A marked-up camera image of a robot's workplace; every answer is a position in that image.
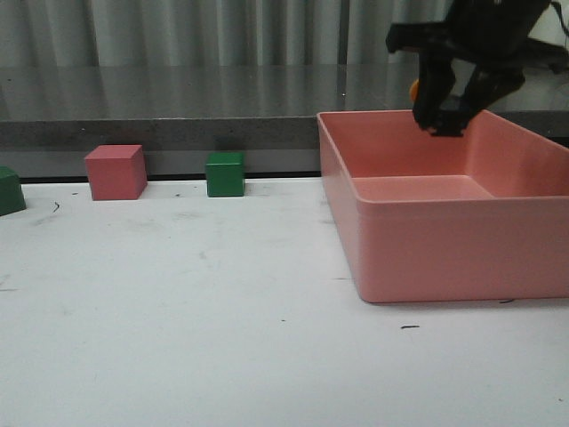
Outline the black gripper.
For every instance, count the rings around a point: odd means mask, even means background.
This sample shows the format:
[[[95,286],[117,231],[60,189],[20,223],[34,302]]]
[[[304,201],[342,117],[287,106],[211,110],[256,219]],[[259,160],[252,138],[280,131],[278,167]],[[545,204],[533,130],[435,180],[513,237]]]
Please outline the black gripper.
[[[442,109],[456,83],[452,60],[500,67],[544,61],[549,44],[529,33],[548,7],[548,1],[453,1],[442,21],[392,24],[388,51],[419,54],[413,118],[420,129],[437,137],[463,134],[457,109]],[[471,120],[524,82],[521,68],[476,65],[461,96],[461,110]]]

